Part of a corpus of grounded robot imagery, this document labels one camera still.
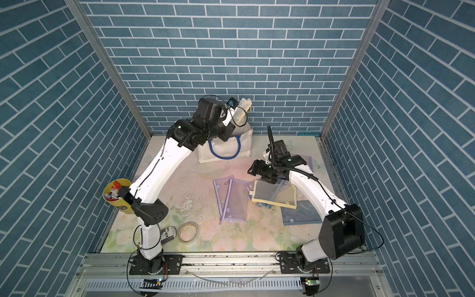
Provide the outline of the yellow trimmed mesh pouch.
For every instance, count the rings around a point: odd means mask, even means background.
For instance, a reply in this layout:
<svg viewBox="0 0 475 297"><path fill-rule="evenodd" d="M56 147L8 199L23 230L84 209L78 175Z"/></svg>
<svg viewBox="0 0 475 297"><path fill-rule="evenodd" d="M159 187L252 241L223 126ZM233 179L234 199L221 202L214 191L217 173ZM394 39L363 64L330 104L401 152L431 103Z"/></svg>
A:
<svg viewBox="0 0 475 297"><path fill-rule="evenodd" d="M243 127L247 124L247 112L252 106L251 99L242 98L233 114L233 124L236 127Z"/></svg>
<svg viewBox="0 0 475 297"><path fill-rule="evenodd" d="M297 189L287 181L270 184L256 180L253 190L249 192L253 203L274 205L287 209L297 208Z"/></svg>

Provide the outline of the purple trimmed mesh pouch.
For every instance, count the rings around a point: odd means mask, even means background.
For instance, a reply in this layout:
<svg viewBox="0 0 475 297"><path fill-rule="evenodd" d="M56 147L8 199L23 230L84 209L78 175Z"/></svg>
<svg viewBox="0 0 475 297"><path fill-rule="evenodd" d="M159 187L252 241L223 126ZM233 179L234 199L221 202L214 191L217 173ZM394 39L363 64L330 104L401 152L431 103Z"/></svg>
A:
<svg viewBox="0 0 475 297"><path fill-rule="evenodd" d="M250 181L234 178L233 175L213 180L220 224L224 221L245 222L252 189Z"/></svg>

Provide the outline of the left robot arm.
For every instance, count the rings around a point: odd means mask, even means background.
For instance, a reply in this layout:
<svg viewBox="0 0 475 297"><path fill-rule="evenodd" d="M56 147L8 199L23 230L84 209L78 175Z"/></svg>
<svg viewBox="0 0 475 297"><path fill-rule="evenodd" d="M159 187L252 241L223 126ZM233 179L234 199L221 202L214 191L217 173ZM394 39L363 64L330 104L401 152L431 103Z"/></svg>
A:
<svg viewBox="0 0 475 297"><path fill-rule="evenodd" d="M180 164L199 146L219 138L227 141L238 120L233 118L239 103L218 96L204 96L190 120L181 119L168 130L163 147L143 174L130 186L119 190L120 198L130 204L141 228L138 252L148 261L160 260L163 254L160 222L168 208L159 199L166 182Z"/></svg>

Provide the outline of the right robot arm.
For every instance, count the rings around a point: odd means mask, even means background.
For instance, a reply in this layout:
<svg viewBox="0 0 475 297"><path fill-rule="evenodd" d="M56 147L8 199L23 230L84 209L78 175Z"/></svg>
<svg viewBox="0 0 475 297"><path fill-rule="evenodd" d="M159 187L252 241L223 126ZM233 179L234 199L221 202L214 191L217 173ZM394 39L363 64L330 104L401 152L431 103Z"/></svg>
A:
<svg viewBox="0 0 475 297"><path fill-rule="evenodd" d="M256 160L248 173L275 184L285 179L299 189L322 219L317 239L298 248L307 263L329 258L335 260L365 244L362 210L349 205L314 176L300 155L288 152L283 141L270 141L264 160Z"/></svg>

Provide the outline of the white canvas tote bag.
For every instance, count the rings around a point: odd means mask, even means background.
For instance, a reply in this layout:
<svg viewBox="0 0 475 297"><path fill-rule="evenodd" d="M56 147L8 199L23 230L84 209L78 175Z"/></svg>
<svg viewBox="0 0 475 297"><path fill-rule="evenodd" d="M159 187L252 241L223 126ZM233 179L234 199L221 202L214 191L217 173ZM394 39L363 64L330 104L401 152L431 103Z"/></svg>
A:
<svg viewBox="0 0 475 297"><path fill-rule="evenodd" d="M251 125L247 123L237 127L226 142L217 137L207 141L198 147L198 162L203 164L250 157L252 133Z"/></svg>

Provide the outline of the blue mesh pouch right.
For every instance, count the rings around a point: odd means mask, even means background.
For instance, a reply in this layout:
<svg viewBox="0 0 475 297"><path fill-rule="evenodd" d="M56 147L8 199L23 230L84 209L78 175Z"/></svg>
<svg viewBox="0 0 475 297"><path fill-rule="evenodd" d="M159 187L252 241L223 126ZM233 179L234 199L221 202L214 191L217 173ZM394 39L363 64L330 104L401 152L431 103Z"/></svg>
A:
<svg viewBox="0 0 475 297"><path fill-rule="evenodd" d="M310 225L322 223L318 211L308 200L297 202L296 209L281 208L283 225Z"/></svg>

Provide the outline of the clear tape roll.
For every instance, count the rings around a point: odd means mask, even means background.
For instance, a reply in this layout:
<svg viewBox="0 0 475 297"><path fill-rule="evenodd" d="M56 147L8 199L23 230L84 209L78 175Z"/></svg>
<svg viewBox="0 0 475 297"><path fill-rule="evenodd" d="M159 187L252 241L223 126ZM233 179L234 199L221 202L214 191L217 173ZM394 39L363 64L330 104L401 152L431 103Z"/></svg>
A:
<svg viewBox="0 0 475 297"><path fill-rule="evenodd" d="M178 240L185 245L193 243L199 234L199 227L194 222L184 223L178 230Z"/></svg>

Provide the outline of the yellow cup with markers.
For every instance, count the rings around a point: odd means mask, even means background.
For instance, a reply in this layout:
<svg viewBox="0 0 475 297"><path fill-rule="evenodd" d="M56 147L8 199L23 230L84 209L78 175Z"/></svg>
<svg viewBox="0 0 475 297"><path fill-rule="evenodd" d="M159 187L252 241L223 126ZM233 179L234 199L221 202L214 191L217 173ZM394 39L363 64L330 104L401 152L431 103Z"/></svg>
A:
<svg viewBox="0 0 475 297"><path fill-rule="evenodd" d="M132 214L133 210L130 203L126 202L120 195L119 190L126 186L129 187L131 182L128 179L120 178L112 181L107 185L107 187L103 190L102 198L115 207L117 210L125 213L125 214Z"/></svg>

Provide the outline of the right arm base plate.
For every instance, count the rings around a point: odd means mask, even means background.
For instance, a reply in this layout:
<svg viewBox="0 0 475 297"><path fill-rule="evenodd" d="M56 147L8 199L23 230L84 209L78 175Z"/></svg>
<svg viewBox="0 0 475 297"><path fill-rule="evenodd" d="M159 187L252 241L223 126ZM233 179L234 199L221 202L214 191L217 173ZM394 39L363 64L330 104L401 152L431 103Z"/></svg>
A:
<svg viewBox="0 0 475 297"><path fill-rule="evenodd" d="M309 262L301 253L286 251L277 252L274 258L279 263L282 274L330 273L329 262L326 259Z"/></svg>

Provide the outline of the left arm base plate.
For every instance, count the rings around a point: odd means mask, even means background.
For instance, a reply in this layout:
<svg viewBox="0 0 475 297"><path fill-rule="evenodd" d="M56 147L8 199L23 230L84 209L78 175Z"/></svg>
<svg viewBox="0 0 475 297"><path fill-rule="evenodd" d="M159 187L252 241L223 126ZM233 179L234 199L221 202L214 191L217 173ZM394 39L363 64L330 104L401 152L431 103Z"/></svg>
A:
<svg viewBox="0 0 475 297"><path fill-rule="evenodd" d="M179 275L184 256L181 254L159 254L152 260L146 259L140 252L129 260L131 275Z"/></svg>

